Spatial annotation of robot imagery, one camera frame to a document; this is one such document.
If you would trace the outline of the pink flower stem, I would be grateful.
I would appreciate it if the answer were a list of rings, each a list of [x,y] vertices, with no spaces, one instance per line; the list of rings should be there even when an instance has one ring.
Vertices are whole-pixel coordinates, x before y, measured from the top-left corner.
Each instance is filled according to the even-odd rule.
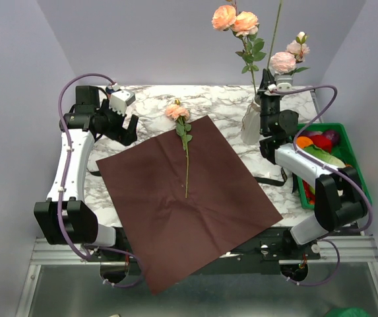
[[[275,75],[294,75],[308,70],[308,67],[299,66],[310,53],[307,45],[308,34],[299,32],[296,38],[286,46],[283,52],[277,52],[270,58],[270,68]]]

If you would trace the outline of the orange flower stem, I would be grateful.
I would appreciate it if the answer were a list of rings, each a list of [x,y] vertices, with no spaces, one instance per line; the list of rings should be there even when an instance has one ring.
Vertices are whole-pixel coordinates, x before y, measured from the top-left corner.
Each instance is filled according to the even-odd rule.
[[[266,56],[263,51],[265,41],[257,37],[260,26],[257,15],[250,11],[239,11],[237,1],[226,1],[225,5],[215,10],[211,24],[213,29],[219,32],[231,32],[241,41],[242,49],[237,51],[236,55],[244,62],[241,72],[251,75],[251,83],[256,94],[255,74],[259,71],[259,67],[255,63],[262,61]]]

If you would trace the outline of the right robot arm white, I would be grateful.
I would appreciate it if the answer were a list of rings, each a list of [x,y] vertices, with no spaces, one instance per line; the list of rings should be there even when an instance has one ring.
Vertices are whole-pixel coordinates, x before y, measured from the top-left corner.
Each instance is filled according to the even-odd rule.
[[[285,230],[282,236],[281,251],[290,259],[302,254],[306,244],[364,217],[372,218],[371,203],[355,168],[338,167],[299,146],[299,115],[280,108],[282,97],[294,93],[290,87],[282,87],[265,69],[255,95],[260,104],[262,156],[293,172],[315,190],[314,214]]]

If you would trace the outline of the pink flower bunch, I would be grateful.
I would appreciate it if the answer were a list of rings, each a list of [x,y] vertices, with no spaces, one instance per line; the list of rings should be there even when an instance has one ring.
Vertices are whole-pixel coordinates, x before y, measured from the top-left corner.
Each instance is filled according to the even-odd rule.
[[[175,99],[165,110],[165,114],[169,119],[175,122],[175,132],[181,138],[183,150],[186,157],[186,172],[185,172],[185,198],[188,198],[189,191],[189,142],[193,136],[189,133],[191,131],[191,124],[188,122],[190,112],[184,108],[180,100]]]

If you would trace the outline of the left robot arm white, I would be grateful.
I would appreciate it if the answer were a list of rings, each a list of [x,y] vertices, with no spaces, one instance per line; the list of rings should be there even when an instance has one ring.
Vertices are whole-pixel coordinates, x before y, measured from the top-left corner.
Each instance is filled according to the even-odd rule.
[[[59,122],[61,154],[53,185],[43,202],[34,206],[35,218],[51,245],[86,244],[100,246],[110,261],[118,260],[124,251],[115,228],[101,225],[84,202],[84,182],[88,159],[95,142],[102,136],[129,146],[137,140],[138,116],[132,115],[123,126],[127,107],[135,93],[118,87],[105,89],[77,86],[75,104]]]

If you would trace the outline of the dark red wrapping paper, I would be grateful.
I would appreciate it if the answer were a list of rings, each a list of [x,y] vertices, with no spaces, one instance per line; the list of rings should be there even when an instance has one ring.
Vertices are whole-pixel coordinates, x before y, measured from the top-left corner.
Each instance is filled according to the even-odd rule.
[[[282,219],[208,116],[191,135],[187,150],[172,130],[97,162],[153,294]]]

